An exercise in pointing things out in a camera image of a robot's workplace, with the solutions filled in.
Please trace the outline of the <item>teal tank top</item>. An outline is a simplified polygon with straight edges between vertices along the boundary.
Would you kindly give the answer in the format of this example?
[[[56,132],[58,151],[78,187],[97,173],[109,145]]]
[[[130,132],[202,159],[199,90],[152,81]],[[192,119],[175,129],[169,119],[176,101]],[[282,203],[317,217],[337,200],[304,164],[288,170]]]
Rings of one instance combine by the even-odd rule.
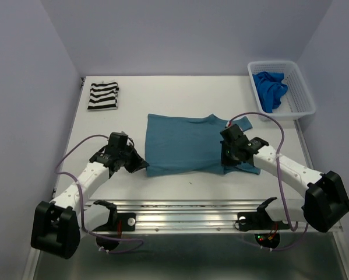
[[[189,172],[224,175],[235,171],[260,174],[260,169],[248,163],[221,165],[220,132],[226,124],[214,114],[204,118],[149,114],[145,139],[147,176]]]

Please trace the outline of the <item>black white striped tank top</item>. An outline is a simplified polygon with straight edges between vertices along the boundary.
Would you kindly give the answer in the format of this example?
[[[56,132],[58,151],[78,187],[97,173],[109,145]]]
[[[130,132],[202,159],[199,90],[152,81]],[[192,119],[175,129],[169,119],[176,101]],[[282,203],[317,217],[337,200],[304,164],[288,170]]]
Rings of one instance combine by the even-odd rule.
[[[119,84],[117,82],[92,83],[88,111],[116,110],[118,108]]]

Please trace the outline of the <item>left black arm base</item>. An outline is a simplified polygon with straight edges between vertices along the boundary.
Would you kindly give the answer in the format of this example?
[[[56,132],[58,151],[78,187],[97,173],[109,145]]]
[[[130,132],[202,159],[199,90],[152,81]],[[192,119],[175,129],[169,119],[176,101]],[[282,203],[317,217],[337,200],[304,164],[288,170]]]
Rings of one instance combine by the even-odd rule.
[[[136,214],[133,212],[117,213],[116,218],[108,218],[107,223],[93,230],[95,233],[102,234],[107,237],[121,239],[123,232],[134,232],[136,224]],[[100,237],[96,237],[96,244],[101,251],[115,252],[121,241],[108,241]]]

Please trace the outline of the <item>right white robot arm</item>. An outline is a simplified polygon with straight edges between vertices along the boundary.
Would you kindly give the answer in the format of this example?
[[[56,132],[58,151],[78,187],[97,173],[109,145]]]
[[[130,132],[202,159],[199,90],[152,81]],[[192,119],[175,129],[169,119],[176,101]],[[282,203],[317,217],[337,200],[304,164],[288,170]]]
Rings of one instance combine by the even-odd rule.
[[[322,173],[279,154],[261,138],[248,139],[233,124],[221,131],[221,163],[231,167],[249,163],[295,190],[301,200],[271,197],[255,211],[239,215],[241,231],[269,229],[274,223],[303,222],[318,232],[328,232],[349,212],[349,198],[341,177]]]

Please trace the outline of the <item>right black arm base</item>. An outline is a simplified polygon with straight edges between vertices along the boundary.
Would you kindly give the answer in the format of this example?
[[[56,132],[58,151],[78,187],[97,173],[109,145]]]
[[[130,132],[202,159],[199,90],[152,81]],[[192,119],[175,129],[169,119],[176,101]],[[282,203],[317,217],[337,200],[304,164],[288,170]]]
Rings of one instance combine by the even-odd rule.
[[[279,230],[289,226],[282,221],[274,222],[264,212],[240,212],[234,222],[234,228],[240,232],[257,230],[255,240],[263,248],[276,249],[280,244]]]

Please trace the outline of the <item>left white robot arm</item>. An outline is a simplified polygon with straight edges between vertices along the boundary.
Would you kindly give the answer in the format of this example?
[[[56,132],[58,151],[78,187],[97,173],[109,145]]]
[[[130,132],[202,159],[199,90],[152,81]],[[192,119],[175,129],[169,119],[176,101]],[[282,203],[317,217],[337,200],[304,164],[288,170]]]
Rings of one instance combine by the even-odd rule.
[[[79,176],[64,172],[72,184],[50,202],[40,202],[34,213],[31,247],[69,259],[81,239],[94,236],[98,249],[107,254],[118,253],[125,242],[123,232],[133,232],[136,214],[118,213],[117,206],[106,200],[87,205],[91,196],[119,169],[135,173],[148,167],[138,154],[133,140],[124,132],[113,132],[108,142],[87,162]]]

